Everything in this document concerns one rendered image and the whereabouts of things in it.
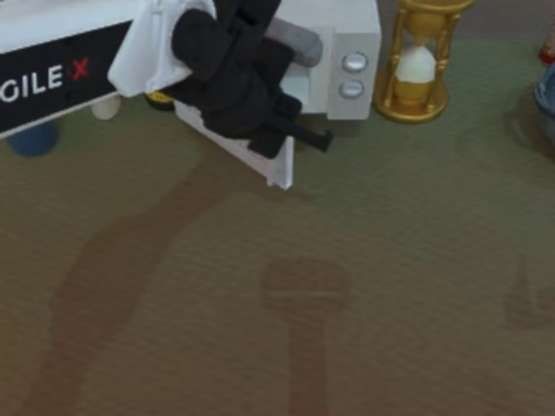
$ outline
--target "hourglass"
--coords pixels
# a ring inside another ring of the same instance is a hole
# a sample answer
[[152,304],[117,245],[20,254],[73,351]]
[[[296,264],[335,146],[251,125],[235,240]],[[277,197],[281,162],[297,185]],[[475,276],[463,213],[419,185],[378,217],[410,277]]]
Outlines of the hourglass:
[[[460,14],[475,0],[399,0],[388,66],[376,76],[374,106],[384,116],[422,123],[447,106],[443,73]],[[403,48],[407,34],[410,46]],[[433,42],[434,53],[428,49]]]

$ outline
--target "blue object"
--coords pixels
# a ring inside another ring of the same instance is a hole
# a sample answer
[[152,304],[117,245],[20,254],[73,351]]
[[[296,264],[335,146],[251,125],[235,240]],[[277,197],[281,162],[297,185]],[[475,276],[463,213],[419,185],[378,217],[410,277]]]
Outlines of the blue object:
[[14,153],[20,156],[42,156],[56,145],[58,129],[53,121],[49,121],[16,133],[6,140]]
[[555,64],[551,65],[534,89],[545,136],[555,146]]

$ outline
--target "gray wall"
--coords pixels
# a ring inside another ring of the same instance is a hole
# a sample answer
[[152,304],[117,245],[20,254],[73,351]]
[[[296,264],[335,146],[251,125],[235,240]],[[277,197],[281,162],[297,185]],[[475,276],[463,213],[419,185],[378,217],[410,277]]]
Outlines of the gray wall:
[[[396,0],[377,0],[384,38],[391,36]],[[555,14],[555,0],[477,0],[462,17],[458,37],[543,38]]]

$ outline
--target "red letter x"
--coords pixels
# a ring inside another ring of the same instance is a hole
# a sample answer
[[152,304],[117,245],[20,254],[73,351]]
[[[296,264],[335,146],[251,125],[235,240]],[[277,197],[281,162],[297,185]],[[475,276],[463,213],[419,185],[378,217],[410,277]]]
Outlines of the red letter x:
[[73,61],[75,71],[68,70],[68,74],[73,81],[77,81],[81,77],[88,76],[88,57],[84,57],[80,61]]

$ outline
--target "yellow and black object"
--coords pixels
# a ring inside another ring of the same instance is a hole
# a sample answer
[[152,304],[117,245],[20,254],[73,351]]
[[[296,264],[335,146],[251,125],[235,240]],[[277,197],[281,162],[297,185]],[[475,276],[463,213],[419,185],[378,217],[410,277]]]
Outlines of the yellow and black object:
[[175,105],[173,104],[173,98],[161,93],[160,91],[154,91],[149,94],[145,94],[145,99],[150,107],[158,111],[174,111]]

